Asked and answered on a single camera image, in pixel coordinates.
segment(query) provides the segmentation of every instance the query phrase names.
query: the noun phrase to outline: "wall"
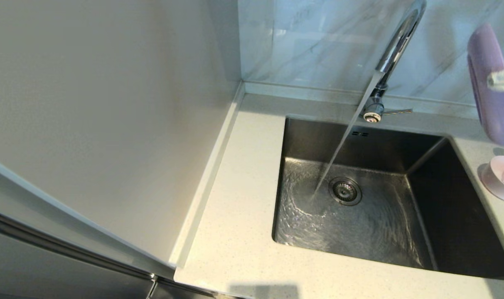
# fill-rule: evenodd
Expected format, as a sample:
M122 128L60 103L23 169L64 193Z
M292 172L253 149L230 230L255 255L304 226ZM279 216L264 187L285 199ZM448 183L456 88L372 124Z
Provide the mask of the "wall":
M168 260L238 43L233 0L0 0L0 170Z
M363 91L411 0L240 0L246 81ZM504 54L504 0L428 0L388 95L474 104L466 47L490 22Z

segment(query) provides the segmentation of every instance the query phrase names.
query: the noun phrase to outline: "water stream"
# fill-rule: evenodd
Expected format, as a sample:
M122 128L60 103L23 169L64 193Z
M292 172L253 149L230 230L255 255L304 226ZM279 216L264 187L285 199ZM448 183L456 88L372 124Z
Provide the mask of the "water stream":
M311 201L314 200L318 189L320 189L320 186L322 186L322 182L324 181L324 178L326 178L327 173L329 172L329 169L331 168L331 165L333 164L333 161L335 161L335 158L337 157L339 151L341 150L342 145L344 144L344 142L346 141L346 138L348 137L348 135L351 132L351 128L353 127L353 124L355 124L355 122L357 121L357 117L359 117L359 114L361 113L362 108L366 104L366 99L368 99L368 97L370 97L370 94L372 93L375 86L377 85L379 80L381 80L381 78L383 77L384 74L385 73L379 72L377 70L374 72L374 75L372 76L372 79L370 80L370 83L368 84L368 87L366 87L366 91L364 92L364 95L362 96L361 102L360 102L359 106L357 107L357 110L353 114L353 117L352 117L350 123L348 124L348 127L346 128L344 135L342 136L341 142L339 142L339 145L337 146L335 153L331 157L331 160L329 161L326 169L324 170L324 173L322 173L320 180L318 180L318 185L315 188L315 191L313 192L313 195L311 197Z

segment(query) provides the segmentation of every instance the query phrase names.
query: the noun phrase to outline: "faucet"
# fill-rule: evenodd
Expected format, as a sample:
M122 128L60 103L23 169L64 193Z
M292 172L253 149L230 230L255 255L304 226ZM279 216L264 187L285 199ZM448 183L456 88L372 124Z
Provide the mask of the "faucet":
M365 121L368 121L369 123L378 123L381 121L381 116L383 115L409 113L413 111L411 109L385 111L381 98L388 88L387 81L390 78L392 71L394 71L396 64L400 60L403 51L405 51L407 44L409 44L409 41L411 40L411 37L413 36L416 27L423 16L425 7L426 0L415 0L409 9L407 9L405 15L403 15L398 28L396 28L396 32L392 35L392 38L385 49L385 53L383 53L383 56L376 66L377 71L384 73L383 77L381 77L381 80L379 80L374 87L374 90L366 101L364 109L361 113L361 116Z

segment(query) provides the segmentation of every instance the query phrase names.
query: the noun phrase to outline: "kitchen sink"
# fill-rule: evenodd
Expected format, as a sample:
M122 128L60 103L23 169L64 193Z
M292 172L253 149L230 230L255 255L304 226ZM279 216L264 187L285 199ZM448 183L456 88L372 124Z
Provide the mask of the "kitchen sink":
M273 239L360 259L504 279L504 251L442 136L288 118Z

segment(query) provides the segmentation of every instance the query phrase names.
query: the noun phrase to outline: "sink drain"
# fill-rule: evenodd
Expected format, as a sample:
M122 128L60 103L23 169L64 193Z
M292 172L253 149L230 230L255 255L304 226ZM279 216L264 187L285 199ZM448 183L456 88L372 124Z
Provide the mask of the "sink drain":
M329 182L329 193L339 204L354 206L361 201L362 192L351 178L338 177Z

